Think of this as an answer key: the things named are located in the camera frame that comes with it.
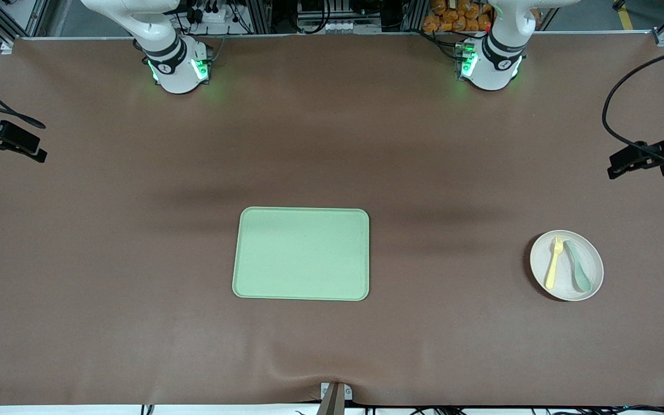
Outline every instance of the brown tablecloth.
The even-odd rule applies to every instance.
[[[536,35],[500,92],[414,36],[232,39],[210,86],[152,84],[129,41],[18,41],[0,97],[47,124],[0,154],[0,404],[253,403],[351,384],[378,405],[664,405],[664,179],[606,177],[611,85],[650,35]],[[664,62],[617,131],[664,137]],[[371,293],[238,299],[248,206],[362,208]],[[549,229],[601,291],[551,300]]]

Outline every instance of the plastic fork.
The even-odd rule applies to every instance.
[[[562,253],[562,238],[559,236],[555,237],[555,243],[553,244],[553,257],[550,260],[550,270],[548,270],[548,278],[545,280],[545,288],[553,289],[555,286],[555,272],[558,268],[558,257]]]

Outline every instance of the light green tray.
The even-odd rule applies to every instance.
[[[240,215],[232,290],[252,299],[362,300],[368,234],[360,209],[248,207]]]

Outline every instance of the green spoon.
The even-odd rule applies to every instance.
[[[591,281],[588,280],[586,273],[583,271],[583,266],[580,266],[580,257],[578,255],[578,247],[575,246],[575,242],[565,241],[565,246],[570,251],[572,255],[572,263],[574,263],[574,275],[575,284],[578,286],[580,291],[588,292],[593,288]]]

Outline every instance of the white plate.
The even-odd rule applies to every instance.
[[[557,271],[555,274],[555,286],[553,289],[545,288],[545,278],[548,276],[550,267],[550,258],[553,255],[553,242],[556,236],[560,236],[563,241],[571,241],[577,246],[580,255],[580,265],[583,266],[589,281],[591,281],[591,290],[582,292],[575,284],[572,271],[572,255],[568,252],[567,246],[563,245],[563,252],[558,257]],[[545,288],[548,294],[558,297],[561,300],[580,301],[589,299],[596,294],[603,283],[603,262],[598,255],[596,248],[577,233],[570,231],[550,231],[540,236],[532,245],[532,252],[529,255],[529,264],[532,267],[534,278],[537,283]]]

